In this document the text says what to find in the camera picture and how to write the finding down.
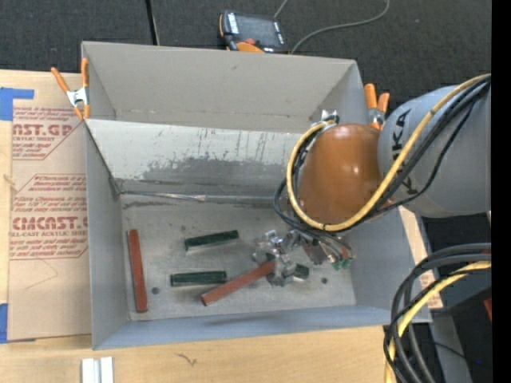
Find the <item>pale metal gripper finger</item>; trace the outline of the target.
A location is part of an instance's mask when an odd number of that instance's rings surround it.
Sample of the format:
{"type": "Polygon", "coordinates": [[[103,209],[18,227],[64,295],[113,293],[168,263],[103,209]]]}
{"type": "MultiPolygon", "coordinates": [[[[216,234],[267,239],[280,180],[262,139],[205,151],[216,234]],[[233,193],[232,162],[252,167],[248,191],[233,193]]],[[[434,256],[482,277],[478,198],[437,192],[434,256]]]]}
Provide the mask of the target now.
{"type": "Polygon", "coordinates": [[[288,254],[267,253],[268,262],[274,263],[274,269],[266,276],[272,286],[284,287],[292,282],[297,263],[288,254]]]}
{"type": "Polygon", "coordinates": [[[254,238],[252,259],[256,263],[266,263],[275,259],[283,253],[282,241],[275,231],[268,231],[254,238]]]}

